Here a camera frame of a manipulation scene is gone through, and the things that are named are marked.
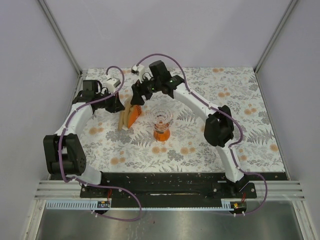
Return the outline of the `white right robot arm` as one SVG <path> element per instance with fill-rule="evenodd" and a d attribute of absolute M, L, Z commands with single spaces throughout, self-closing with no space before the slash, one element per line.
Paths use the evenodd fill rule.
<path fill-rule="evenodd" d="M 185 75 L 172 75 L 161 60 L 151 63 L 149 69 L 151 75 L 147 78 L 143 65 L 137 64 L 131 67 L 131 73 L 139 77 L 131 86 L 133 93 L 131 104 L 142 106 L 154 93 L 161 92 L 198 114 L 205 123 L 203 132 L 205 140 L 216 148 L 222 161 L 228 183 L 228 194 L 233 198 L 239 198 L 245 193 L 245 186 L 249 181 L 232 150 L 235 128 L 230 108 L 226 105 L 218 107 L 207 102 L 189 88 Z"/>

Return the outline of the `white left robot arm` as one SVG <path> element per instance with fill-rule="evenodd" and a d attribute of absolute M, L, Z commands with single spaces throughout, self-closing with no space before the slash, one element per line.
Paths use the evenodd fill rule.
<path fill-rule="evenodd" d="M 43 139 L 48 173 L 67 182 L 79 180 L 92 184 L 91 192 L 98 198 L 107 195 L 109 186 L 101 181 L 102 173 L 87 164 L 79 136 L 96 110 L 117 113 L 125 109 L 116 91 L 120 86 L 121 81 L 114 77 L 107 79 L 105 86 L 99 80 L 84 80 L 63 125 Z"/>

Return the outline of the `orange coffee filter box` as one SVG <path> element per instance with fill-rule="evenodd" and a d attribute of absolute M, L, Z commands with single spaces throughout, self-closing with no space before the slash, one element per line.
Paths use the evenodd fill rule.
<path fill-rule="evenodd" d="M 117 130 L 120 131 L 123 126 L 128 129 L 136 122 L 138 117 L 142 114 L 142 108 L 140 105 L 131 105 L 132 98 L 129 97 L 124 102 L 125 109 L 119 114 Z"/>

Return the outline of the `clear glass dripper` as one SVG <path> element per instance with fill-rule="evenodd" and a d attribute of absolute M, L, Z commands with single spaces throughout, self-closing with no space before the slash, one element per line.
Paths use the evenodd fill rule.
<path fill-rule="evenodd" d="M 166 125 L 171 123 L 173 112 L 168 106 L 158 104 L 150 109 L 148 116 L 153 124 Z"/>

